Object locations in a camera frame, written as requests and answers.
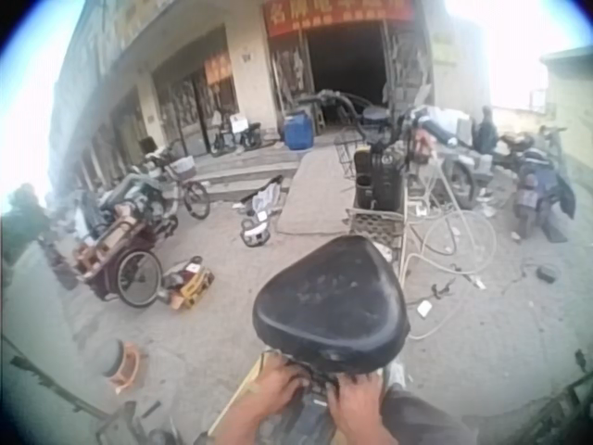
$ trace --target shop entrance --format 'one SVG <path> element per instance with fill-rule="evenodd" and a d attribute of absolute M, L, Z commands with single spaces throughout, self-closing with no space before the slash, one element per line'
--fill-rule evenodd
<path fill-rule="evenodd" d="M 379 22 L 334 25 L 307 31 L 315 90 L 331 89 L 383 102 L 386 83 L 383 38 Z M 324 111 L 326 123 L 336 115 Z"/>

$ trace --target seat cover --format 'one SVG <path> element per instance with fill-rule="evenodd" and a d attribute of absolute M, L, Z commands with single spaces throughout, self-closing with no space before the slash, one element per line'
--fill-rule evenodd
<path fill-rule="evenodd" d="M 274 276 L 256 297 L 253 324 L 296 361 L 351 375 L 387 365 L 410 331 L 392 265 L 362 236 L 334 239 Z"/>

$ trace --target building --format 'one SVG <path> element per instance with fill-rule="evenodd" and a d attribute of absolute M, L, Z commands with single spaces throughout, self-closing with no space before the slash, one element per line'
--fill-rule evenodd
<path fill-rule="evenodd" d="M 551 117 L 566 127 L 562 146 L 571 176 L 593 193 L 593 46 L 553 53 L 542 62 Z"/>
<path fill-rule="evenodd" d="M 205 155 L 215 109 L 276 134 L 295 99 L 322 88 L 399 111 L 423 87 L 477 117 L 485 59 L 480 32 L 444 0 L 87 0 L 56 85 L 50 178 L 109 187 L 147 136 Z M 314 114 L 319 131 L 333 118 Z"/>

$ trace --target pavement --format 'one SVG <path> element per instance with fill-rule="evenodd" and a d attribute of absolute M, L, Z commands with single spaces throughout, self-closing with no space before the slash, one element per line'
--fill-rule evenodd
<path fill-rule="evenodd" d="M 516 244 L 510 236 L 514 218 L 509 209 L 499 210 L 490 220 L 498 249 L 479 273 L 486 290 L 459 276 L 451 295 L 434 301 L 425 320 L 410 309 L 416 337 L 455 312 L 427 339 L 407 342 L 402 361 L 409 389 L 458 416 L 505 418 L 576 380 L 582 374 L 574 360 L 577 350 L 591 366 L 593 275 L 587 260 L 593 248 L 593 197 L 580 188 L 576 193 L 576 219 L 564 222 L 570 228 L 568 243 L 551 245 L 537 232 Z M 229 204 L 216 203 L 203 222 L 182 213 L 177 234 L 158 246 L 165 269 L 200 255 L 216 276 L 190 311 L 172 311 L 159 302 L 140 311 L 118 300 L 104 303 L 82 285 L 64 291 L 32 246 L 5 294 L 3 333 L 48 374 L 105 411 L 136 400 L 143 413 L 160 401 L 145 420 L 146 429 L 171 416 L 192 443 L 210 427 L 264 347 L 251 326 L 258 290 L 332 238 L 272 233 L 264 247 L 247 248 L 239 236 L 240 222 Z M 485 226 L 476 226 L 476 232 L 480 241 L 487 239 Z M 436 231 L 436 240 L 442 241 L 443 234 Z M 558 269 L 557 283 L 535 278 L 536 264 L 543 263 Z M 432 284 L 442 286 L 450 279 L 423 263 L 411 269 L 407 300 L 430 295 Z M 143 352 L 139 381 L 119 396 L 93 365 L 99 346 L 114 337 L 138 344 Z M 3 345 L 3 402 L 13 409 L 17 425 L 29 427 L 33 443 L 91 443 L 96 422 L 72 413 L 31 377 L 7 365 L 12 353 Z"/>

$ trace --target person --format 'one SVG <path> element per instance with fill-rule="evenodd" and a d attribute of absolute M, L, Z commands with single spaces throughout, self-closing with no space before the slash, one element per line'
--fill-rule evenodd
<path fill-rule="evenodd" d="M 359 375 L 356 381 L 339 375 L 338 383 L 339 394 L 328 385 L 327 401 L 347 445 L 475 444 L 467 428 L 423 400 L 398 390 L 383 395 L 377 373 Z M 308 385 L 303 368 L 271 354 L 247 393 L 225 415 L 215 444 L 254 444 L 259 425 Z"/>
<path fill-rule="evenodd" d="M 484 119 L 472 131 L 473 149 L 483 155 L 492 154 L 498 143 L 498 131 L 492 118 L 492 108 L 482 107 Z"/>

